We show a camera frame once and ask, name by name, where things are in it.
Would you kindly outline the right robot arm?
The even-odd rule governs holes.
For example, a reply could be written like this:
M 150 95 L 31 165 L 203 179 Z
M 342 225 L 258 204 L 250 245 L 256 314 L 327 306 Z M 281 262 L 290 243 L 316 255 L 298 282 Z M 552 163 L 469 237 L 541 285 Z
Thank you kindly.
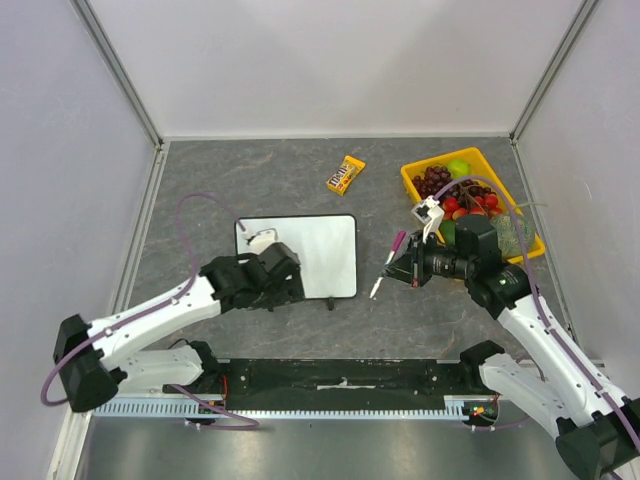
M 462 353 L 460 386 L 473 394 L 488 388 L 512 401 L 554 439 L 577 478 L 598 479 L 638 458 L 638 400 L 577 346 L 531 277 L 503 260 L 487 218 L 461 218 L 453 246 L 416 232 L 384 275 L 414 288 L 434 276 L 463 281 L 471 299 L 519 341 L 544 376 L 524 372 L 501 347 L 485 341 Z

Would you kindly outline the white whiteboard black frame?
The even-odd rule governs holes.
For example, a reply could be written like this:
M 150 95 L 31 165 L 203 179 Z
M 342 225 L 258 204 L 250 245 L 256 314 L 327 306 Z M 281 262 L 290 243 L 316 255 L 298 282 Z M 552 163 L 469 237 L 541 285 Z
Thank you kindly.
M 357 223 L 353 215 L 318 214 L 242 218 L 235 224 L 238 253 L 249 252 L 241 234 L 275 228 L 278 241 L 297 254 L 308 299 L 346 299 L 357 294 Z

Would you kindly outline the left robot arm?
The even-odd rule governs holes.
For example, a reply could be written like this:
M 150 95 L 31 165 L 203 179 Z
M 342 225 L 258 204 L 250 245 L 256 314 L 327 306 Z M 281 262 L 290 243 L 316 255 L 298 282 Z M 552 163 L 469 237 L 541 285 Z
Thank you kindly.
M 282 242 L 261 253 L 220 256 L 179 286 L 110 317 L 64 319 L 53 351 L 54 375 L 75 413 L 94 410 L 133 378 L 130 358 L 163 337 L 231 310 L 273 310 L 305 298 L 301 262 Z

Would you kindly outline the pink whiteboard marker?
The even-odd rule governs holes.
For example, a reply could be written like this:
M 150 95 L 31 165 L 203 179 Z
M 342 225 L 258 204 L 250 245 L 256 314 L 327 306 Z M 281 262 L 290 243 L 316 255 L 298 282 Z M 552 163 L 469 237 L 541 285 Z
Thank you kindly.
M 387 255 L 387 258 L 382 266 L 382 269 L 379 272 L 379 275 L 369 293 L 369 298 L 373 299 L 377 293 L 377 291 L 379 290 L 381 283 L 385 277 L 385 273 L 386 273 L 386 269 L 391 265 L 391 263 L 393 262 L 399 248 L 401 247 L 405 237 L 406 237 L 407 232 L 406 231 L 399 231 L 398 234 L 396 235 L 394 242 L 391 246 L 391 249 L 389 251 L 389 254 Z

